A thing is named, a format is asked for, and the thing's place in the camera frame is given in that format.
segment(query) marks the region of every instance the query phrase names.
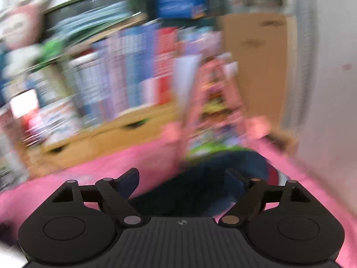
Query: red book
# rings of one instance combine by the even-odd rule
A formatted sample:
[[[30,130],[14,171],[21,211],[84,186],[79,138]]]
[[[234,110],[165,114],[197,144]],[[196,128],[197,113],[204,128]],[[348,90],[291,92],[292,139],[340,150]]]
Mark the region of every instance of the red book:
[[[157,30],[155,47],[155,85],[157,104],[171,101],[174,54],[177,41],[177,28],[165,27]]]

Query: cardboard box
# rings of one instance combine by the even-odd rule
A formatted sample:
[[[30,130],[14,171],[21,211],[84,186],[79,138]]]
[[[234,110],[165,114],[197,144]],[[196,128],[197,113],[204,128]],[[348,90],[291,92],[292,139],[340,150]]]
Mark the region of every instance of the cardboard box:
[[[239,64],[237,83],[248,116],[265,115],[274,127],[279,126],[289,61],[286,16],[229,14],[221,24],[224,48]]]

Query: white wall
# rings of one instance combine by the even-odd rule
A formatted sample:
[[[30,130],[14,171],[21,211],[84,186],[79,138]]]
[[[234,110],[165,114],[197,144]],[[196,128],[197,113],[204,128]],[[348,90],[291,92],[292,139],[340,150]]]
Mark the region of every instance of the white wall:
[[[315,84],[298,157],[357,213],[357,0],[316,0]]]

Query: toy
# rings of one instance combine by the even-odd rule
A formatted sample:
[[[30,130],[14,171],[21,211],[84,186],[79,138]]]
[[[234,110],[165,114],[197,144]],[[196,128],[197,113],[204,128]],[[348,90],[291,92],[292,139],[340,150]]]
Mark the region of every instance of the toy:
[[[180,158],[185,158],[186,152],[197,157],[247,146],[242,100],[224,65],[224,60],[216,58],[198,70],[192,107],[183,124]]]
[[[33,0],[20,6],[19,0],[12,0],[12,9],[5,20],[4,40],[10,52],[6,56],[4,78],[8,80],[4,88],[7,101],[26,90],[24,72],[42,54],[42,46],[34,44],[42,29],[41,13],[49,0]]]

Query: logo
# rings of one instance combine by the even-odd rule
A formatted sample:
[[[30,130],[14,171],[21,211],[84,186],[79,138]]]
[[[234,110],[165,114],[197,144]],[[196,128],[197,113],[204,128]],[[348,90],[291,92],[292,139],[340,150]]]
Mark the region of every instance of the logo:
[[[285,23],[283,21],[279,20],[266,20],[260,23],[260,26],[274,26],[274,27],[279,27],[283,26]]]
[[[177,223],[178,223],[179,225],[181,225],[181,226],[184,226],[184,225],[187,224],[187,221],[186,221],[186,220],[180,220],[180,221],[178,221]]]
[[[247,39],[242,42],[242,47],[245,49],[257,49],[265,45],[264,40]]]

